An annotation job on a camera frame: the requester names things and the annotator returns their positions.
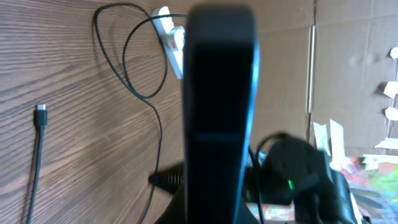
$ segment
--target white plug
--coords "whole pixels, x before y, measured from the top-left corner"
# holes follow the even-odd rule
[[[153,10],[152,16],[169,15],[170,11],[167,6],[157,8]],[[162,39],[163,45],[166,50],[167,57],[172,65],[175,76],[178,79],[183,77],[183,46],[185,29],[182,26],[174,27],[174,23],[171,17],[165,17],[153,20],[154,25],[160,38]]]

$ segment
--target metal connector tip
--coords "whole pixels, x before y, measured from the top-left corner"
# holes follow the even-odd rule
[[[42,105],[36,105],[37,110],[45,110],[45,104]]]

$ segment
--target cardboard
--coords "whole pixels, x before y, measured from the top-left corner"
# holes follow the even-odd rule
[[[314,1],[238,2],[253,8],[262,50],[252,147],[277,131],[314,143],[313,131],[307,133],[312,121],[333,119],[344,128],[347,156],[396,154],[374,147],[398,138],[397,121],[383,114],[394,100],[378,90],[380,83],[398,80],[398,62],[389,56],[398,46],[398,1],[317,1],[315,18]]]

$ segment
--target blurry black object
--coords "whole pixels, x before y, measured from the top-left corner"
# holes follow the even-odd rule
[[[257,191],[264,203],[294,202],[297,223],[356,223],[344,176],[330,169],[325,152],[307,142],[276,134],[259,172],[245,167],[258,53],[248,8],[202,5],[188,15],[185,160],[149,177],[174,196],[157,223],[257,223],[245,206],[258,199]]]

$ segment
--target wood grain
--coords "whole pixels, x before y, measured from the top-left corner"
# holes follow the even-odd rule
[[[0,223],[20,223],[34,148],[32,112],[45,103],[42,169],[33,223],[136,223],[149,197],[159,127],[153,111],[116,78],[93,38],[95,10],[110,0],[0,2]],[[134,1],[147,11],[168,5],[187,13],[196,1]],[[112,61],[143,13],[105,11],[101,36]],[[127,51],[137,90],[153,92],[164,60],[153,28],[144,25]],[[169,71],[150,101],[164,125],[160,164],[182,158],[180,82]],[[145,223],[154,223],[169,197],[156,192]]]

